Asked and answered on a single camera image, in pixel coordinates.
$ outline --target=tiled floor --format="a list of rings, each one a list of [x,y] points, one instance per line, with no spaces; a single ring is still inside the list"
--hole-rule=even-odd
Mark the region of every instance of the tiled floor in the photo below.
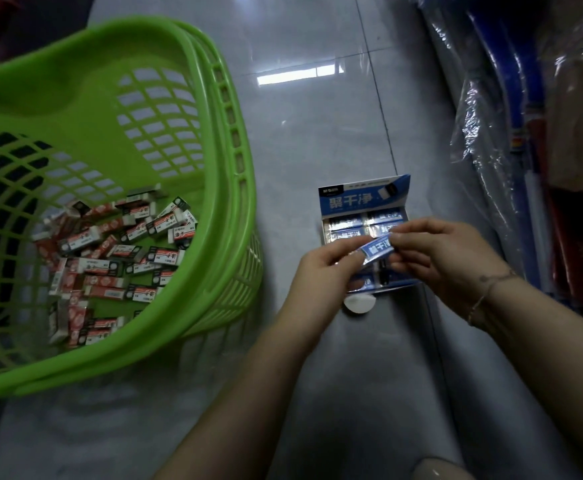
[[[272,318],[298,259],[320,243],[319,185],[411,173],[412,218],[468,221],[497,245],[471,166],[449,162],[453,105],[407,0],[95,0],[91,23],[138,13],[198,25],[230,65],[267,258],[256,318]],[[280,82],[298,71],[313,77]],[[257,329],[11,400],[0,479],[148,477]],[[493,343],[414,287],[363,319],[336,317],[302,371],[271,478],[406,478],[424,456],[479,478],[577,477]]]

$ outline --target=hand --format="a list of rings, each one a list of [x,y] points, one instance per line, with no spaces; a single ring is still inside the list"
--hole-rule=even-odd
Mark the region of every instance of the hand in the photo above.
[[[350,253],[371,240],[367,235],[338,239],[305,254],[300,259],[279,320],[293,324],[305,338],[318,340],[343,303],[351,276],[362,267],[364,255]]]
[[[389,257],[391,268],[423,281],[464,319],[487,291],[489,277],[510,272],[509,265],[468,224],[426,217],[390,232],[389,241],[396,249]],[[474,318],[482,328],[480,317]]]

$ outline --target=green plastic basket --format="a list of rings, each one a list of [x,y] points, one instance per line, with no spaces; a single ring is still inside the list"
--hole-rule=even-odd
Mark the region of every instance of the green plastic basket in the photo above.
[[[133,322],[58,354],[29,236],[74,197],[96,205],[156,182],[199,217],[182,265]],[[243,314],[263,271],[255,209],[235,89],[197,29],[133,17],[0,65],[0,396],[113,371]]]

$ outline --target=left hand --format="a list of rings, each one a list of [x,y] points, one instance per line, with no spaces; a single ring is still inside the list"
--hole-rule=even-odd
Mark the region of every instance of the left hand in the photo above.
[[[362,267],[362,252],[350,253],[372,240],[368,235],[338,239],[305,254],[279,321],[286,322],[306,339],[318,340],[343,303],[351,276]]]

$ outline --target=forearm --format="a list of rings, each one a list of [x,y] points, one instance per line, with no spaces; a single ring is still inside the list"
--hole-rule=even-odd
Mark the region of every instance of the forearm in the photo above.
[[[496,284],[486,309],[489,334],[583,449],[583,318],[521,279]]]
[[[266,475],[296,379],[312,348],[290,322],[279,319],[261,335],[237,378],[223,389],[155,478]]]

